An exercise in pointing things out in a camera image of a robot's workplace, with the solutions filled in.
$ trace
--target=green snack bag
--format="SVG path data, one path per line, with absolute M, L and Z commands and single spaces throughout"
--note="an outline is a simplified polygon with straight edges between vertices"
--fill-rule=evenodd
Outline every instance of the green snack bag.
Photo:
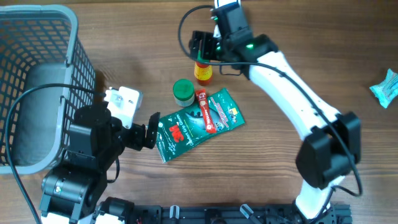
M 198 102 L 159 120 L 157 148 L 163 163 L 189 151 L 200 143 L 218 134 L 244 124 L 243 116 L 227 89 L 207 98 L 210 116 L 217 133 L 209 134 Z

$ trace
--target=plastic basket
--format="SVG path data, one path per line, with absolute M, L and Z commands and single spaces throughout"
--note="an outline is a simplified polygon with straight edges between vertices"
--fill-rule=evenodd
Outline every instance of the plastic basket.
M 11 173 L 5 152 L 9 108 L 24 90 L 47 83 L 95 87 L 95 72 L 78 37 L 78 20 L 65 6 L 0 7 L 0 174 Z M 69 145 L 75 110 L 93 95 L 48 88 L 27 96 L 12 119 L 12 158 L 20 174 L 57 163 Z

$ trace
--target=green bottle cap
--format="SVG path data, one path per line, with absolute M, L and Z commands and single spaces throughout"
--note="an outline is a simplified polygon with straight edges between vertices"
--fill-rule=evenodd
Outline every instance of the green bottle cap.
M 180 79 L 174 83 L 173 94 L 178 100 L 189 100 L 195 94 L 193 83 L 187 79 Z

